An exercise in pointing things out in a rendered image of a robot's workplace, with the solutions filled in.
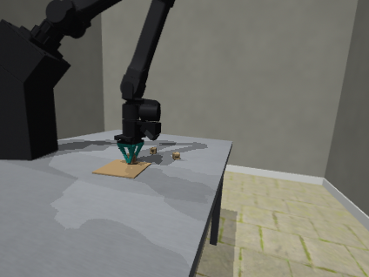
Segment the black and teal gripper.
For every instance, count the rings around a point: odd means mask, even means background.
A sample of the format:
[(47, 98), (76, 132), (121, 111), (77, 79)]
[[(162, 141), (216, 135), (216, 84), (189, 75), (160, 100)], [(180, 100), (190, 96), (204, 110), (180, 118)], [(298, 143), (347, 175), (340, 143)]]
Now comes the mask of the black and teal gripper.
[[(123, 119), (123, 134), (114, 136), (114, 140), (118, 140), (117, 146), (122, 152), (122, 154), (124, 155), (126, 162), (131, 163), (136, 147), (138, 146), (136, 153), (135, 153), (136, 158), (137, 158), (142, 146), (144, 145), (144, 139), (142, 138), (146, 138), (146, 136), (142, 135), (142, 136), (138, 136), (135, 138), (126, 137), (125, 136), (125, 121), (139, 121), (139, 119)], [(129, 158), (127, 157), (126, 151), (124, 149), (125, 147), (128, 147), (128, 151), (130, 154)]]

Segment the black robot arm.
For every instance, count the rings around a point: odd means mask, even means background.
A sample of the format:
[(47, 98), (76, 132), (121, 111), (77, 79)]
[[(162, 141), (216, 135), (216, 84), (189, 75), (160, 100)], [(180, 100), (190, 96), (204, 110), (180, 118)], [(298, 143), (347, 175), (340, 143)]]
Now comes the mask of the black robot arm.
[[(47, 17), (39, 26), (35, 25), (32, 30), (21, 26), (19, 30), (33, 44), (62, 59), (63, 55), (57, 49), (63, 37), (82, 37), (86, 29), (91, 27), (91, 19), (120, 1), (122, 0), (53, 0), (47, 5)], [(151, 1), (133, 58), (123, 76), (120, 91), (122, 99), (126, 101), (122, 105), (122, 118), (141, 119), (125, 121), (126, 137), (145, 135), (154, 141), (160, 135), (160, 103), (141, 97), (144, 95), (151, 61), (165, 20), (174, 3), (175, 0)]]

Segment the tan flat mat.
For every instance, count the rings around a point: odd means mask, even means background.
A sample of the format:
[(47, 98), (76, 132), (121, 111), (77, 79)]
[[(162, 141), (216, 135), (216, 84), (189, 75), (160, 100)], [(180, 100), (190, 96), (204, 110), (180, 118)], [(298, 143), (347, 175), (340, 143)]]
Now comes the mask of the tan flat mat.
[(92, 173), (135, 179), (150, 164), (151, 163), (138, 161), (129, 164), (126, 163), (125, 160), (116, 159)]

